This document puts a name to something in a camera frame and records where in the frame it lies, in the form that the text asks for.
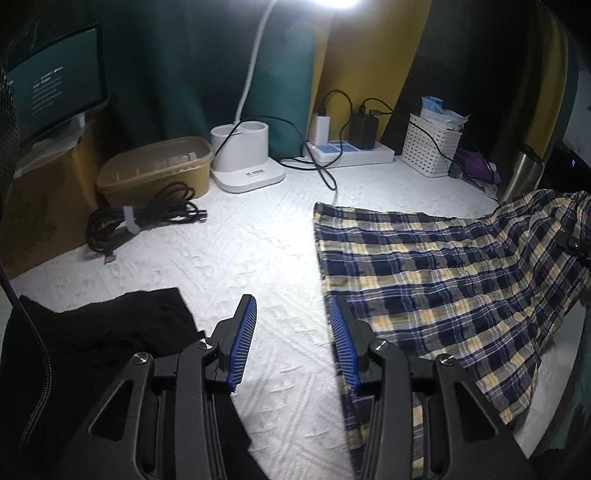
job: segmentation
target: power strip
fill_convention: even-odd
[[[308,147],[310,147],[310,151],[316,162],[321,166],[333,161],[340,153],[338,140],[329,142],[328,145],[314,145],[308,142]],[[392,163],[393,161],[394,150],[389,149],[379,142],[375,143],[375,147],[372,150],[360,150],[350,143],[343,141],[343,155],[328,168],[374,165]]]

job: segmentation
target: black mesh fabric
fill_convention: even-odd
[[[7,85],[6,70],[0,67],[0,219],[3,216],[8,190],[18,159],[18,122]]]

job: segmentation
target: plaid shirt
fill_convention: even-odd
[[[540,190],[480,219],[423,213],[314,210],[327,312],[346,293],[357,319],[409,355],[456,357],[511,422],[530,403],[540,352],[577,301],[589,269],[554,240],[591,239],[591,196]],[[349,449],[359,472],[371,412],[337,361]],[[414,476],[423,468],[423,419],[414,408]]]

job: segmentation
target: brown plastic container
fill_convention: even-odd
[[[199,198],[209,190],[212,159],[212,146],[202,137],[146,145],[111,158],[100,170],[96,189],[112,207],[144,207],[173,181],[193,187]]]

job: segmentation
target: black cable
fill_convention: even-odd
[[[363,102],[361,102],[361,105],[359,105],[359,113],[365,113],[365,104],[367,102],[369,102],[370,100],[373,100],[375,102],[381,103],[382,105],[384,105],[391,112],[394,111],[394,109],[391,106],[389,106],[386,102],[384,102],[382,99],[376,98],[376,97],[368,97],[365,100],[363,100]]]
[[[415,128],[418,128],[421,132],[423,132],[424,134],[426,134],[426,136],[428,136],[431,141],[433,142],[433,144],[435,145],[435,148],[437,149],[437,151],[439,152],[439,154],[445,158],[446,160],[449,160],[452,163],[455,163],[456,165],[458,165],[461,169],[462,165],[455,161],[453,158],[448,157],[447,155],[445,155],[441,149],[439,148],[439,145],[437,145],[436,140],[431,136],[431,134],[429,132],[427,132],[424,128],[421,128],[420,126],[418,126],[417,124],[413,123],[413,122],[409,122],[409,125],[412,125]],[[491,168],[491,166],[488,164],[488,162],[485,160],[486,165],[488,166],[488,169],[491,171],[492,173],[492,182],[486,181],[486,180],[482,180],[482,179],[474,179],[473,177],[471,177],[470,175],[467,175],[469,178],[474,179],[474,180],[480,180],[483,181],[484,183],[488,183],[489,185],[494,185],[495,184],[495,172],[493,171],[493,169]]]
[[[285,118],[281,118],[279,116],[273,116],[273,115],[255,115],[249,118],[245,118],[243,120],[240,120],[236,125],[234,125],[234,127],[232,128],[232,130],[230,130],[230,133],[228,134],[228,136],[224,139],[224,141],[222,142],[222,144],[219,146],[219,148],[216,150],[215,152],[215,157],[217,157],[217,155],[220,153],[220,151],[224,148],[224,146],[226,145],[226,143],[228,143],[228,141],[230,140],[230,137],[234,136],[234,135],[239,135],[240,132],[237,132],[238,127],[240,127],[240,125],[244,122],[248,122],[248,121],[252,121],[252,120],[257,120],[257,119],[272,119],[272,120],[277,120],[280,122],[283,122],[285,124],[291,125],[293,127],[293,129],[295,130],[295,132],[297,133],[301,145],[300,145],[300,155],[302,157],[305,157],[304,155],[304,149],[307,150],[308,155],[310,157],[311,160],[304,160],[302,158],[297,158],[297,157],[292,157],[292,156],[279,156],[279,157],[275,157],[273,158],[273,160],[275,160],[279,165],[282,165],[285,168],[290,168],[292,170],[300,170],[300,171],[317,171],[318,175],[320,175],[320,178],[322,179],[322,181],[324,182],[324,184],[326,185],[326,187],[331,190],[332,192],[335,192],[337,190],[337,183],[335,180],[335,177],[333,176],[333,174],[331,172],[328,171],[328,167],[330,167],[332,164],[334,164],[343,154],[343,140],[342,140],[342,135],[343,135],[343,131],[345,130],[345,128],[347,127],[347,125],[349,125],[350,122],[350,116],[349,116],[349,121],[347,121],[346,124],[344,124],[342,126],[342,128],[340,129],[339,132],[339,141],[340,141],[340,147],[341,147],[341,152],[340,154],[331,162],[327,163],[326,165],[320,165],[316,159],[314,158],[314,155],[312,154],[310,147],[308,146],[308,143],[306,142],[306,140],[304,139],[304,136],[302,135],[302,133],[300,132],[300,130],[297,128],[297,126],[285,119]],[[296,163],[300,163],[302,165],[310,165],[311,167],[299,167],[297,165],[289,165],[287,163],[285,163],[286,161],[293,161]]]
[[[332,89],[332,90],[329,90],[328,92],[326,92],[324,98],[322,99],[322,103],[320,104],[318,114],[319,115],[326,115],[326,101],[328,100],[329,96],[332,95],[333,93],[340,93],[349,102],[349,118],[347,119],[347,122],[341,127],[341,129],[339,131],[339,147],[340,147],[339,155],[337,155],[337,157],[334,160],[331,160],[329,163],[324,165],[323,166],[324,168],[328,168],[331,165],[334,165],[336,162],[338,162],[340,160],[340,158],[343,156],[343,153],[345,153],[345,151],[343,150],[343,132],[345,131],[345,128],[347,128],[347,126],[351,123],[351,116],[353,115],[353,102],[351,101],[351,97],[349,95],[347,95],[343,90],[340,90],[338,88],[335,88],[335,89]]]
[[[18,299],[17,294],[12,289],[12,285],[10,285],[8,276],[6,275],[6,272],[4,271],[4,268],[1,264],[0,284],[2,285],[2,289],[4,290],[4,293],[6,293],[6,296],[10,301],[12,308],[22,317],[23,321],[31,331],[33,339],[35,340],[37,348],[39,349],[39,353],[41,354],[43,370],[45,370],[45,383],[43,385],[43,390],[41,392],[41,395],[39,396],[39,400],[37,400],[37,403],[35,404],[33,412],[29,416],[29,420],[27,421],[24,430],[22,431],[19,450],[23,451],[27,447],[27,444],[31,439],[31,435],[33,434],[33,431],[35,430],[35,427],[39,422],[39,418],[41,417],[41,414],[43,413],[43,410],[45,410],[45,407],[47,405],[47,400],[49,399],[49,396],[51,394],[51,387],[53,385],[53,370],[51,368],[51,359],[49,357],[49,351],[47,350],[45,343],[43,343],[43,339],[41,338],[41,335],[39,335],[39,332],[37,331],[35,324],[29,317],[29,314],[27,313],[25,308],[22,306],[22,303]]]
[[[194,188],[185,182],[174,181],[154,195],[144,208],[134,209],[134,221],[140,231],[163,225],[203,222],[207,219],[207,212],[191,202],[194,198]],[[102,207],[92,212],[85,235],[88,247],[105,257],[112,257],[117,248],[135,237],[125,224],[123,207]]]
[[[277,120],[277,121],[283,122],[285,124],[291,125],[293,127],[293,129],[295,130],[295,132],[297,133],[298,137],[300,137],[300,141],[301,141],[300,154],[301,154],[301,156],[302,157],[305,156],[305,155],[303,155],[303,149],[305,148],[310,156],[310,159],[311,159],[309,161],[309,160],[303,160],[302,158],[285,156],[285,157],[277,157],[277,158],[274,158],[273,160],[275,160],[279,165],[282,165],[285,168],[291,168],[292,170],[301,170],[301,171],[316,170],[318,172],[318,175],[320,175],[320,178],[322,179],[322,181],[326,185],[326,187],[331,192],[335,192],[337,190],[337,183],[336,183],[335,177],[333,176],[333,174],[331,172],[329,172],[327,170],[327,168],[340,158],[340,155],[342,155],[342,152],[340,153],[340,155],[337,158],[335,158],[330,163],[327,163],[326,165],[320,165],[316,161],[316,159],[314,158],[314,155],[312,155],[312,151],[310,150],[310,147],[308,146],[308,143],[306,142],[304,135],[302,135],[302,133],[298,130],[298,128],[296,127],[296,125],[293,122],[286,120],[285,118],[281,118],[278,116],[272,116],[272,115],[256,115],[254,118],[269,118],[272,120]],[[341,128],[341,130],[340,130],[341,134],[346,126],[347,125],[345,124],[343,126],[343,128]],[[285,163],[286,161],[293,161],[293,162],[300,163],[303,165],[312,165],[312,167],[307,168],[307,167],[298,167],[295,165],[289,165],[289,164]]]

